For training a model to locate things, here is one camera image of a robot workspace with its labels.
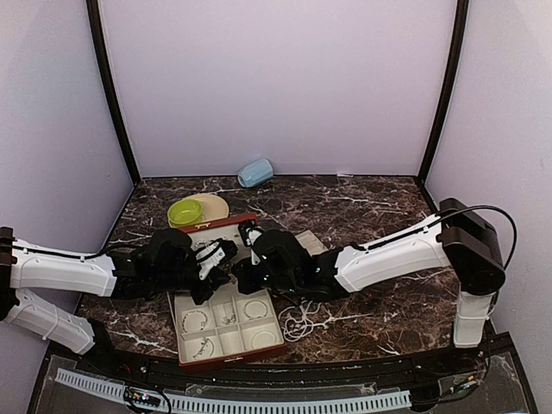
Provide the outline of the white bangle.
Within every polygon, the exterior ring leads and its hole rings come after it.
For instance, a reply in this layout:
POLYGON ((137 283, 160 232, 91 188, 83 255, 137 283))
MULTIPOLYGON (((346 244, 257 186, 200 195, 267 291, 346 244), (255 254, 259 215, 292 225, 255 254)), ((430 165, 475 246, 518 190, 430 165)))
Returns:
POLYGON ((251 339, 251 347, 253 349, 257 348, 267 348, 274 345, 277 342, 277 336, 270 331, 260 331, 254 334, 251 339))

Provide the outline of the small red jewelry tray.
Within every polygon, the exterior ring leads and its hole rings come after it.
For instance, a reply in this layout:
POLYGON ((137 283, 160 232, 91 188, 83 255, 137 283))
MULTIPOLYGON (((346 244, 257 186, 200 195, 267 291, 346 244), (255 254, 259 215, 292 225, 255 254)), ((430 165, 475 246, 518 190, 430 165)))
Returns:
POLYGON ((299 233, 295 235, 295 237, 299 244, 307 250, 310 256, 322 254, 328 250, 318 239, 318 237, 310 230, 299 233))

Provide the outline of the large red jewelry box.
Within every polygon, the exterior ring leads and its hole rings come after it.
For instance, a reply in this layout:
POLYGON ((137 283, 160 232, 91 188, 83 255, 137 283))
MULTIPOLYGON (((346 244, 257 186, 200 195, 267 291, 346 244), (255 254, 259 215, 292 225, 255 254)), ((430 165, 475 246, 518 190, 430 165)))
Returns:
POLYGON ((279 356, 286 349, 268 291, 241 294, 236 279, 220 286, 201 305, 194 304, 187 294, 174 295, 172 313, 179 366, 186 373, 259 361, 279 356), (253 349, 252 337, 265 330, 273 332, 277 342, 253 349))

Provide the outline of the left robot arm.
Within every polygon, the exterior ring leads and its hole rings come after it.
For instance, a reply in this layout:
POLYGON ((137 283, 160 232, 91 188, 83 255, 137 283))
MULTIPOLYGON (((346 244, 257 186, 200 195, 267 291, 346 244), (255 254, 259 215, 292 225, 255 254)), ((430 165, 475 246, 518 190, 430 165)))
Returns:
POLYGON ((73 353, 86 355, 103 376, 122 368, 105 327, 69 314, 34 294, 35 288, 150 300, 163 292, 189 292, 202 304, 229 281, 221 266, 238 253, 234 241, 217 238, 199 248, 178 229, 158 230, 142 246, 117 243, 95 254, 41 248, 1 229, 1 319, 73 353))

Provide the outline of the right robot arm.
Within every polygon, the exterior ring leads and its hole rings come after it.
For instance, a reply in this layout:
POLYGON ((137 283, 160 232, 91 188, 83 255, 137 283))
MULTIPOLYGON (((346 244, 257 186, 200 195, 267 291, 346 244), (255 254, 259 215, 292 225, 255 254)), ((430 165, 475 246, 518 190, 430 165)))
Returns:
POLYGON ((482 340, 511 263, 501 254, 496 229, 480 216, 483 209, 447 198, 435 214, 407 229, 315 255, 287 231, 242 224, 240 236, 251 256, 236 262, 231 271, 242 294, 267 289, 289 298, 329 302, 410 273, 452 267, 460 290, 453 345, 441 353, 440 366, 458 374, 474 358, 473 348, 482 340))

